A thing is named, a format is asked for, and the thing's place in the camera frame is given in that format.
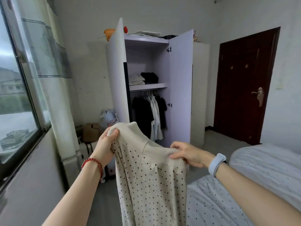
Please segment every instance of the white fitness band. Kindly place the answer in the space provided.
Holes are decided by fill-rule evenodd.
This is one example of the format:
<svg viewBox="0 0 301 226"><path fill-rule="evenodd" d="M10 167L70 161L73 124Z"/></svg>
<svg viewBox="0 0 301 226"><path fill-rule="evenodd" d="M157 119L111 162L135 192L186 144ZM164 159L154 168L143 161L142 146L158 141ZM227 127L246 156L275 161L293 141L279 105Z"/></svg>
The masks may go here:
<svg viewBox="0 0 301 226"><path fill-rule="evenodd" d="M220 166L222 162L226 161L226 156L218 153L216 157L212 160L212 162L209 165L208 171L209 174L213 175L215 177L215 173L217 171L217 168Z"/></svg>

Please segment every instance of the striped curtain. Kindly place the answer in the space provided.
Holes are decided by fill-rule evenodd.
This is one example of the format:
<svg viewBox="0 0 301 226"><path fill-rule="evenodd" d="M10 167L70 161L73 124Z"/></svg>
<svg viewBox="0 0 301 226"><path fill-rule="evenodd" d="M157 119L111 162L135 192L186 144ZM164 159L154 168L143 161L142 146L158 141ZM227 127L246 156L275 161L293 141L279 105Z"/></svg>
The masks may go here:
<svg viewBox="0 0 301 226"><path fill-rule="evenodd" d="M82 163L73 120L80 113L58 17L52 0L17 0L17 5L34 62L29 64L32 77L42 89L71 186Z"/></svg>

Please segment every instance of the open wardrobe door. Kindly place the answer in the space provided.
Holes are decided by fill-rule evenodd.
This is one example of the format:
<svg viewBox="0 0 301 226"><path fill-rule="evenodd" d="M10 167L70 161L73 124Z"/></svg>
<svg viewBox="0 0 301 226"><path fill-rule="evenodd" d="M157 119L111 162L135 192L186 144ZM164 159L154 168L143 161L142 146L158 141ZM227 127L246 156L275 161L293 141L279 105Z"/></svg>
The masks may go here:
<svg viewBox="0 0 301 226"><path fill-rule="evenodd" d="M171 140L190 143L193 30L169 40Z"/></svg>
<svg viewBox="0 0 301 226"><path fill-rule="evenodd" d="M106 45L106 53L114 110L120 122L130 122L129 77L122 18Z"/></svg>

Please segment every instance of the bed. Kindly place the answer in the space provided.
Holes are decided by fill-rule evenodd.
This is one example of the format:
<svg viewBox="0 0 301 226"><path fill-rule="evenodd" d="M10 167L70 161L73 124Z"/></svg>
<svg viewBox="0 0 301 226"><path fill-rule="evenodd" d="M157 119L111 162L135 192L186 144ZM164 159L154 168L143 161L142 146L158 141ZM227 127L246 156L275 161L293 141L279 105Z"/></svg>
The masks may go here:
<svg viewBox="0 0 301 226"><path fill-rule="evenodd" d="M301 211L301 155L272 144L236 150L229 165ZM219 180L207 175L187 186L187 226L253 225Z"/></svg>

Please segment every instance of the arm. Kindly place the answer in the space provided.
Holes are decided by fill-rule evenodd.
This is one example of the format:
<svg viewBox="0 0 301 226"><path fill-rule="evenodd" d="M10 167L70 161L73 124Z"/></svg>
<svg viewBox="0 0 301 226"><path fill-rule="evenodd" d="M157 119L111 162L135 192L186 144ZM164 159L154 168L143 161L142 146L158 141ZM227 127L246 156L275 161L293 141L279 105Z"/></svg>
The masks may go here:
<svg viewBox="0 0 301 226"><path fill-rule="evenodd" d="M181 150L170 155L171 159L185 158L187 163L196 167L208 168L215 157L187 143L174 142L171 148ZM301 212L295 207L226 163L219 166L216 177L255 225L297 226L301 224Z"/></svg>
<svg viewBox="0 0 301 226"><path fill-rule="evenodd" d="M114 157L112 141L119 131L107 137L108 128L99 138L91 158L97 159L104 168ZM100 180L97 163L89 161L81 170L68 192L47 217L42 226L85 226L88 221L92 201Z"/></svg>

